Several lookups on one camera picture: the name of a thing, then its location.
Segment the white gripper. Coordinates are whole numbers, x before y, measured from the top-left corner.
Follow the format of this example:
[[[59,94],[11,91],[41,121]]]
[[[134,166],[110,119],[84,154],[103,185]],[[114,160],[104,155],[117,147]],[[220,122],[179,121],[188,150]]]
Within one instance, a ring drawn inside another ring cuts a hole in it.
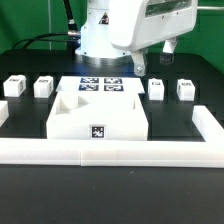
[[[110,42],[131,57],[134,74],[146,75],[143,48],[165,41],[160,63],[174,61],[177,36],[193,30],[198,0],[110,0]]]

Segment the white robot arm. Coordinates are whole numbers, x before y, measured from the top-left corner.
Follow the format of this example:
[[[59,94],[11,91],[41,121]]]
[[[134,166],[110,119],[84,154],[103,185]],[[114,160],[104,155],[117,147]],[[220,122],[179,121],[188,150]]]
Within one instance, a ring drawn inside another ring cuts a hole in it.
[[[88,0],[79,58],[95,65],[131,61],[146,74],[148,48],[163,43],[160,63],[174,60],[178,37],[193,30],[198,0]]]

